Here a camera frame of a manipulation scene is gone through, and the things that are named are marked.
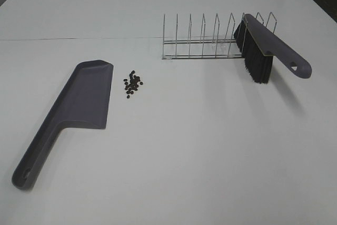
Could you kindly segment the grey hand brush black bristles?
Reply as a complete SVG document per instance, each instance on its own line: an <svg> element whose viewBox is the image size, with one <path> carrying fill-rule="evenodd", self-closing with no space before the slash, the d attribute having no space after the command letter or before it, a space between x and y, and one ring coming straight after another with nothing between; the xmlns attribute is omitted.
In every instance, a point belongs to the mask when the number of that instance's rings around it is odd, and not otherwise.
<svg viewBox="0 0 337 225"><path fill-rule="evenodd" d="M254 82L269 82L274 57L297 77L311 77L309 62L251 14L243 15L233 36Z"/></svg>

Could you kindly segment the grey plastic dustpan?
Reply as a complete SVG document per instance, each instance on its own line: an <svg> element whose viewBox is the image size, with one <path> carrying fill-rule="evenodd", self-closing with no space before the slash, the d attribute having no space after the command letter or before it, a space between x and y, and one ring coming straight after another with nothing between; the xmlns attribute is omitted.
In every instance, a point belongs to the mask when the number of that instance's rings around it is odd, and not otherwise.
<svg viewBox="0 0 337 225"><path fill-rule="evenodd" d="M30 190L63 129L105 129L113 64L77 64L12 175L12 184Z"/></svg>

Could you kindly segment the pile of coffee beans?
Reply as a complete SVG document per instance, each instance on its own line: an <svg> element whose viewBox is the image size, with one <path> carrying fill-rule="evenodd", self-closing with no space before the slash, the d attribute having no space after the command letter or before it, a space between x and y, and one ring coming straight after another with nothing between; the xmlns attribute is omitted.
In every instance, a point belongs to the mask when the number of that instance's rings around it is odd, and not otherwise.
<svg viewBox="0 0 337 225"><path fill-rule="evenodd" d="M129 73L128 78L123 79L123 83L127 99L129 99L136 91L138 91L139 86L144 84L141 77L136 74L135 70L132 70Z"/></svg>

